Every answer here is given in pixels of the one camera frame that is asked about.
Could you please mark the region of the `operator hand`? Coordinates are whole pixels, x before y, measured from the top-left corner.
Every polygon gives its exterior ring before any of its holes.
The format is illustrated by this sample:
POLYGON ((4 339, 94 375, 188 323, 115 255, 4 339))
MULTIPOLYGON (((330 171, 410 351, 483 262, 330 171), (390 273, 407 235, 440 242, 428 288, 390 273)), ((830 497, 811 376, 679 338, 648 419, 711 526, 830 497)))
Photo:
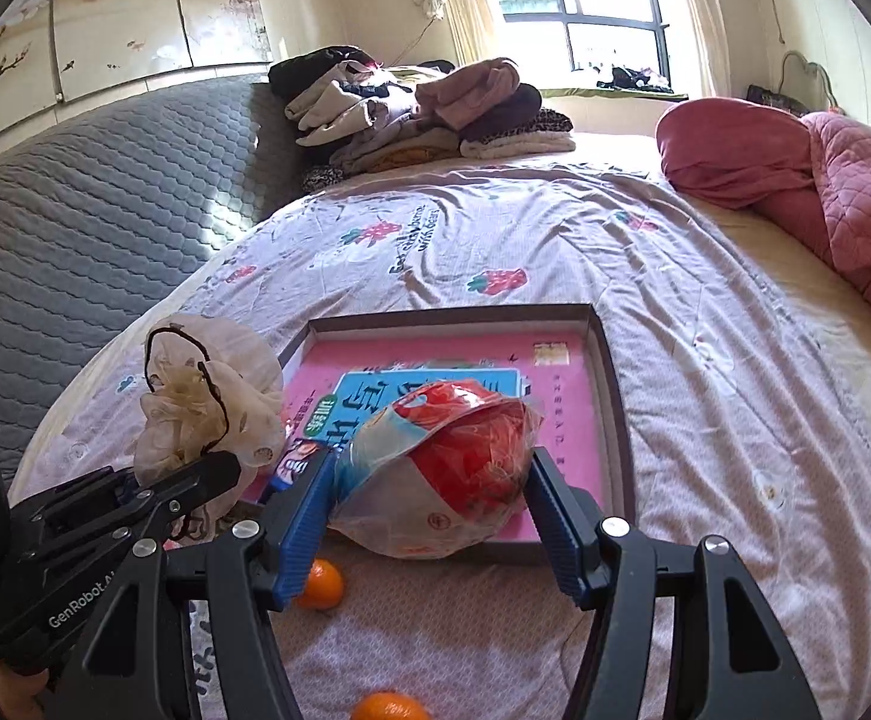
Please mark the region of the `operator hand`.
POLYGON ((49 684, 49 670, 19 674, 0 661, 0 713, 6 720, 43 720, 40 694, 49 684))

